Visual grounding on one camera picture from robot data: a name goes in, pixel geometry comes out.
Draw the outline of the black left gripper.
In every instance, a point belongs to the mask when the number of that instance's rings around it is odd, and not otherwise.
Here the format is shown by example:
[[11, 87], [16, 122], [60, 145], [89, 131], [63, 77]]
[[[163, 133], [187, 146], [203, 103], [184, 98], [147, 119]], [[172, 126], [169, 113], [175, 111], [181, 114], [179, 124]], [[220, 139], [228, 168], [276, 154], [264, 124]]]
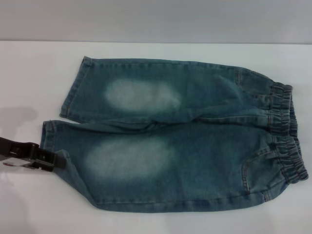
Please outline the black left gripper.
[[54, 152], [39, 148], [32, 142], [16, 142], [0, 138], [0, 162], [10, 167], [25, 167], [52, 172], [64, 168], [65, 158]]

